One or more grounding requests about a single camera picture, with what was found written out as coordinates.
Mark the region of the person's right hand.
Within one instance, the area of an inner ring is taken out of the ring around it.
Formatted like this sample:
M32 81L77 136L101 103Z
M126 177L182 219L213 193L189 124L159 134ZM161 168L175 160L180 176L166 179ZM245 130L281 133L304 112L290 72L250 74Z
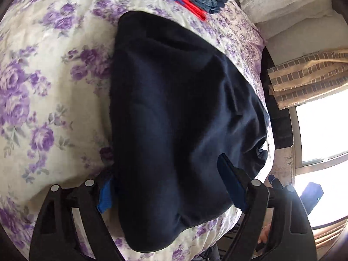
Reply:
M261 230L260 236L258 238L257 244L267 243L270 229L271 229L271 223L268 223L266 226L263 227L263 229Z

